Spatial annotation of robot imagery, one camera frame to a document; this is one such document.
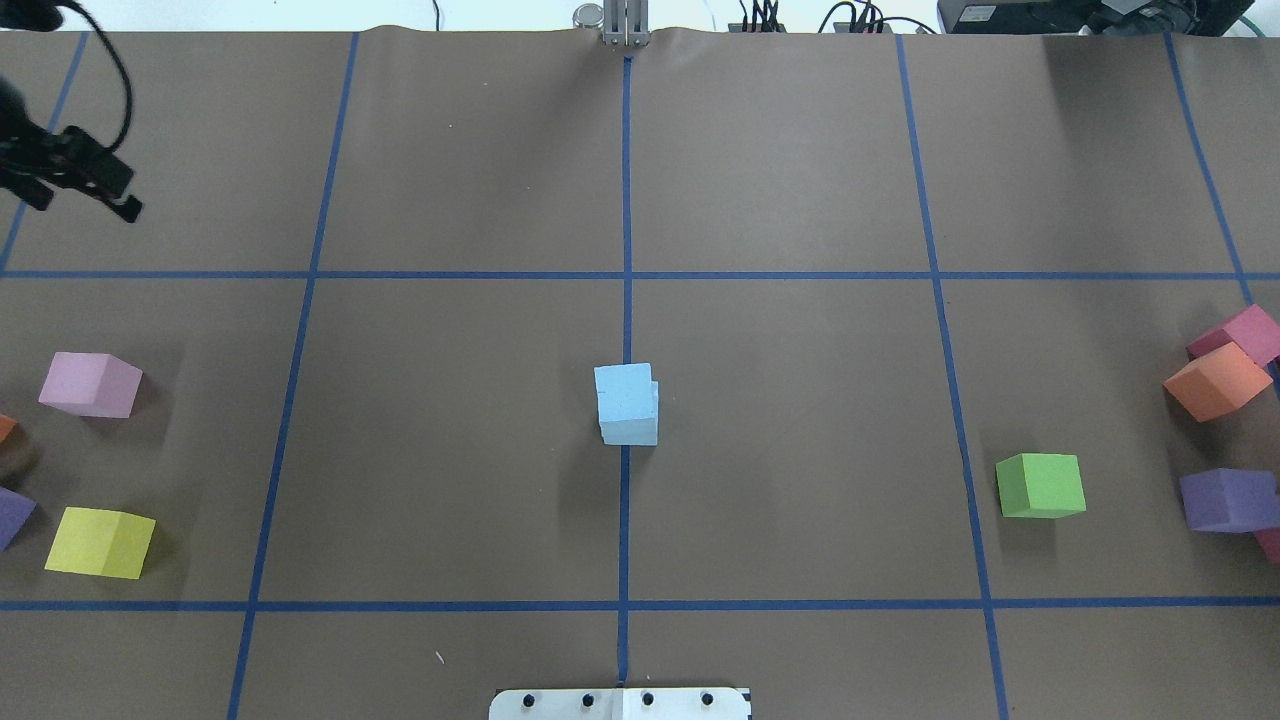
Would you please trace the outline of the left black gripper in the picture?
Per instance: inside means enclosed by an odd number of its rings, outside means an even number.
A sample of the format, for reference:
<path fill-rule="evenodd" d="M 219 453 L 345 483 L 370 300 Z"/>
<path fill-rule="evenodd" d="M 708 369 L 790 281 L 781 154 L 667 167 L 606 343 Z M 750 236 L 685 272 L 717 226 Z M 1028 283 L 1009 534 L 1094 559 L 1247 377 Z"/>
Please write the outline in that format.
<path fill-rule="evenodd" d="M 37 211 L 46 211 L 55 192 L 50 181 L 96 199 L 125 223 L 136 223 L 143 204 L 128 188 L 133 169 L 113 150 L 78 126 L 51 133 L 28 117 L 22 92 L 1 81 L 1 188 Z"/>

